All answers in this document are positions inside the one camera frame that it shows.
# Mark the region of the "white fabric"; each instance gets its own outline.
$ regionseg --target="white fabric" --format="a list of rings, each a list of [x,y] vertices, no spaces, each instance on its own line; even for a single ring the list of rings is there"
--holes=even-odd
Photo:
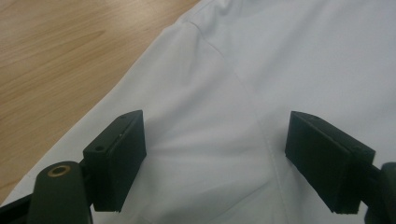
[[[120,214],[95,223],[363,223],[332,214],[285,158],[290,111],[317,115],[396,161],[396,2],[205,0],[12,191],[143,109],[148,155]]]

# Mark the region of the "screw hole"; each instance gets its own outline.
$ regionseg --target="screw hole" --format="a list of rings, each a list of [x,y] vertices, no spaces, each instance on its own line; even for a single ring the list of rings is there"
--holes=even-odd
[[[57,177],[61,175],[65,175],[70,171],[70,166],[68,165],[60,165],[57,167],[52,168],[47,175],[50,177]]]
[[[101,146],[99,146],[99,147],[96,147],[95,148],[95,151],[103,151],[103,150],[105,150],[105,148],[104,147],[101,147]]]

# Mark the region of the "wood grain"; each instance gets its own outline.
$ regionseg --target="wood grain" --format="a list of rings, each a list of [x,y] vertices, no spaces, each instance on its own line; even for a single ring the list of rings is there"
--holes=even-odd
[[[197,2],[0,1],[0,202]]]

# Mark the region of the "wooden table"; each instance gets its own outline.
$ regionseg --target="wooden table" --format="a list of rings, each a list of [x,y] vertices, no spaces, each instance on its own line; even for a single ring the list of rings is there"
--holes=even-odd
[[[197,2],[0,1],[0,202]]]

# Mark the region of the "clamp jaw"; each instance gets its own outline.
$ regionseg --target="clamp jaw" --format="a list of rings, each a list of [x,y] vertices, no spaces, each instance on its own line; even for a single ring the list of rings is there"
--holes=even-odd
[[[286,157],[332,212],[357,214],[366,223],[396,224],[396,162],[381,170],[375,151],[316,116],[291,112]]]
[[[80,162],[42,170],[33,194],[0,208],[1,223],[92,223],[95,211],[119,212],[146,157],[143,112],[116,118],[84,150]]]

